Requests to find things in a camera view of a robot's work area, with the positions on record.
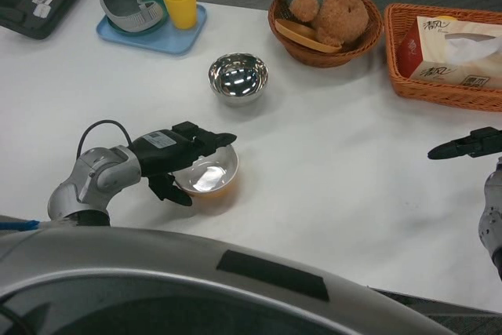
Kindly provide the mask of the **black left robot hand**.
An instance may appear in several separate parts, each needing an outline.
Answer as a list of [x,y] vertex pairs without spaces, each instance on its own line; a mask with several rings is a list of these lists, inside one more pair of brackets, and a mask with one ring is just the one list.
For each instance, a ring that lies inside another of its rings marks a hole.
[[200,157],[208,157],[234,143],[232,133],[213,133],[192,122],[161,129],[135,139],[132,152],[140,163],[141,176],[160,200],[191,206],[192,199],[175,185],[173,173],[189,168]]

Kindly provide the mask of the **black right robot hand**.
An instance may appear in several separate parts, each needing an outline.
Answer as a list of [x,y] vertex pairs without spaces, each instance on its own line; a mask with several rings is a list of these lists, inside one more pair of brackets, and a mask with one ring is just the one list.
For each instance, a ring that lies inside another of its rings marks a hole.
[[468,155],[471,158],[501,153],[501,131],[493,127],[473,130],[466,137],[434,147],[427,153],[431,160]]

